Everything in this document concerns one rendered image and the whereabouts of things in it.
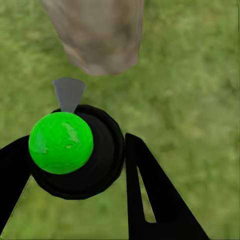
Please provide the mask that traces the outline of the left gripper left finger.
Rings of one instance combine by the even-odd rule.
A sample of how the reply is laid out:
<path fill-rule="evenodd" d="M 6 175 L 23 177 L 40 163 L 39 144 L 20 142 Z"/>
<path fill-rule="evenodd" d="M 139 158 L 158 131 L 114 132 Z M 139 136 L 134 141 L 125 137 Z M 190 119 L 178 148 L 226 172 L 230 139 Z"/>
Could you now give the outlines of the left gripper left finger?
<path fill-rule="evenodd" d="M 31 176 L 29 139 L 22 136 L 0 149 L 0 234 Z"/>

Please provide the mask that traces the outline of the pesticide atomizer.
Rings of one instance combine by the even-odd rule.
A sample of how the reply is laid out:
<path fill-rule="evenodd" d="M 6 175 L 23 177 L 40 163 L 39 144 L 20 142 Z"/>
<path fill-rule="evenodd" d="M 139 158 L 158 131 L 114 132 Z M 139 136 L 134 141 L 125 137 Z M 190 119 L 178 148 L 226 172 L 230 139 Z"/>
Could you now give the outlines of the pesticide atomizer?
<path fill-rule="evenodd" d="M 105 110 L 80 104 L 87 85 L 53 82 L 60 109 L 32 128 L 27 160 L 38 186 L 53 197 L 85 200 L 114 185 L 126 164 L 126 139 Z"/>

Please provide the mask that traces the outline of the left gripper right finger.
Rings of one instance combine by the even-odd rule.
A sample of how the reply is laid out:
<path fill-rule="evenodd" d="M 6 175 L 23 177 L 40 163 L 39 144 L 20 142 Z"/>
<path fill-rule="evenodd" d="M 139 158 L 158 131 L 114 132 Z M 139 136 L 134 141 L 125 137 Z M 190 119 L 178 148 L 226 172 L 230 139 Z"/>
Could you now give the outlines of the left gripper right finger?
<path fill-rule="evenodd" d="M 129 240 L 210 240 L 143 139 L 125 137 Z M 156 223 L 145 220 L 139 167 Z"/>

